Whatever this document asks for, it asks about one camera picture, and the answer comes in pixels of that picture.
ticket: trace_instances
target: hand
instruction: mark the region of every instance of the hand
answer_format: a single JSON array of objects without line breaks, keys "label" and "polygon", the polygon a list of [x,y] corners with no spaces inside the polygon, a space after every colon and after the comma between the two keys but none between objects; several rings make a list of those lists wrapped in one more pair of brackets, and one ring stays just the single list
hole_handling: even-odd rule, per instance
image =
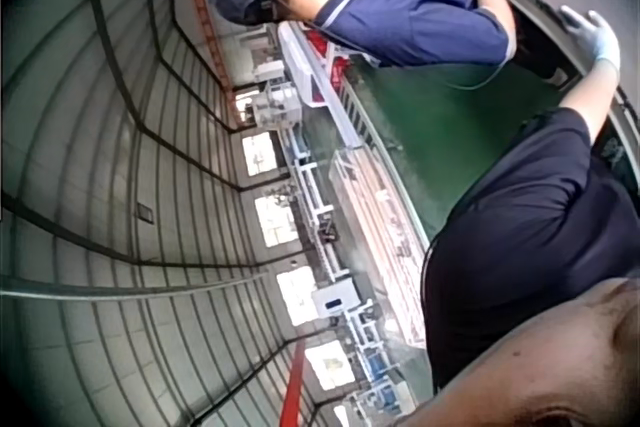
[{"label": "hand", "polygon": [[593,60],[607,60],[620,73],[620,43],[604,17],[592,10],[587,18],[566,5],[560,8],[560,13],[569,33],[593,56]]}]

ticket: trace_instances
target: sleeve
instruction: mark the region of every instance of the sleeve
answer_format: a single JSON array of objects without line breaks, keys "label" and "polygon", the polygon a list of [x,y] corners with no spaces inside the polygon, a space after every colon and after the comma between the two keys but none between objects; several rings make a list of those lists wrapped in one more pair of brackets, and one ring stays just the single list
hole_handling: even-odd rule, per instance
[{"label": "sleeve", "polygon": [[591,142],[585,121],[560,108],[529,122],[513,145],[467,202],[533,208],[541,216],[563,214],[588,181]]},{"label": "sleeve", "polygon": [[425,3],[409,21],[425,63],[502,65],[509,58],[509,36],[487,9]]}]

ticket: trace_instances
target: red pole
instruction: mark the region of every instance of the red pole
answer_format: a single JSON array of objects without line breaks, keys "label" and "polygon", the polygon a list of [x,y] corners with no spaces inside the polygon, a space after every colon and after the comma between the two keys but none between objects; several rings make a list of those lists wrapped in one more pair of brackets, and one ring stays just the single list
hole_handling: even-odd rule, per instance
[{"label": "red pole", "polygon": [[280,427],[298,427],[300,396],[302,395],[302,371],[304,369],[304,340],[298,341],[291,362],[287,395],[282,404]]}]

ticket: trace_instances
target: wall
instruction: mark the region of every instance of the wall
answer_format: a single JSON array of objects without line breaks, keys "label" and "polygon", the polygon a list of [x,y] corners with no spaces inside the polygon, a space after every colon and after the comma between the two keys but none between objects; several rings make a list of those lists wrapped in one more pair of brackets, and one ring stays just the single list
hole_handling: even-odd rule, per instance
[{"label": "wall", "polygon": [[[256,272],[231,267],[256,262],[232,121],[171,4],[3,9],[3,275],[119,289]],[[172,426],[272,359],[217,418],[275,425],[291,355],[272,282],[132,302],[2,297],[3,373],[46,425]],[[314,402],[305,387],[306,419]]]}]

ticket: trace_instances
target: metal rail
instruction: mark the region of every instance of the metal rail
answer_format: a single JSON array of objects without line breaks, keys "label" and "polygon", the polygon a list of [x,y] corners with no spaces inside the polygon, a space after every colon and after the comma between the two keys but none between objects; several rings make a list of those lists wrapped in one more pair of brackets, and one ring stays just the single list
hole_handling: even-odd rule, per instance
[{"label": "metal rail", "polygon": [[123,302],[127,300],[160,299],[243,285],[255,282],[266,275],[267,273],[263,272],[237,280],[224,280],[183,287],[85,287],[35,282],[2,275],[0,276],[0,297],[75,302]]},{"label": "metal rail", "polygon": [[362,145],[362,139],[360,139],[360,137],[358,136],[358,133],[353,128],[353,125],[351,124],[351,121],[347,116],[347,113],[342,107],[342,102],[340,102],[338,94],[331,85],[326,70],[323,68],[320,60],[313,52],[311,45],[302,33],[300,27],[295,22],[291,22],[290,25],[291,30],[293,31],[293,35],[298,41],[302,53],[305,56],[305,60],[308,62],[311,70],[313,71],[313,76],[318,84],[320,93],[324,97],[324,101],[329,108],[329,112],[331,112],[331,116],[336,123],[336,127],[340,132],[340,136],[342,137],[342,141],[345,143],[346,147],[360,147]]}]

